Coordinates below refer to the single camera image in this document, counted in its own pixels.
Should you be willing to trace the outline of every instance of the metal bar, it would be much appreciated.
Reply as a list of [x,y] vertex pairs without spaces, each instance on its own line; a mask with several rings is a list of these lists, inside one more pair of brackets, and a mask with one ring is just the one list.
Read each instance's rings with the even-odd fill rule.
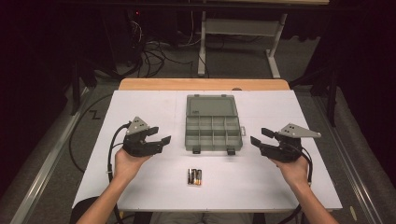
[[367,220],[371,224],[382,224],[382,219],[379,216],[378,212],[376,211],[375,205],[371,199],[371,196],[365,187],[361,177],[359,176],[358,171],[356,170],[352,160],[350,159],[347,149],[343,145],[341,141],[341,137],[338,134],[337,130],[330,124],[327,120],[326,116],[326,108],[325,104],[320,100],[319,97],[314,97],[314,102],[317,105],[320,115],[322,116],[323,120],[325,120],[326,125],[332,135],[332,139],[334,140],[338,152],[338,156],[343,162],[344,168],[346,170],[346,175],[349,178],[350,184],[355,191],[356,197],[358,198],[361,208],[363,209],[364,214],[367,217]]
[[361,12],[361,6],[356,7],[333,7],[312,5],[287,5],[287,4],[257,4],[257,3],[147,3],[147,2],[113,2],[113,1],[67,1],[58,2],[61,5],[80,7],[133,7],[138,9],[161,9],[161,10],[186,10],[186,11],[272,11],[281,13],[306,12],[306,13],[329,13],[350,15],[353,12]]
[[[88,88],[85,88],[83,90],[83,93],[81,94],[82,102],[84,105],[88,101],[90,95],[91,93]],[[76,125],[77,120],[81,116],[82,107],[83,106],[78,109],[75,116],[72,116],[70,118],[64,132],[60,136],[55,146],[49,152],[49,155],[41,166],[41,169],[35,177],[32,186],[27,191],[25,197],[23,198],[23,201],[21,202],[20,207],[12,218],[10,224],[21,224],[28,222],[30,215],[32,215],[33,210],[35,209],[35,205],[37,204],[42,192],[44,191],[44,188],[50,181],[50,177],[56,167],[56,164],[58,163],[58,160],[62,156],[64,143],[67,141],[67,138],[70,136],[70,133]]]

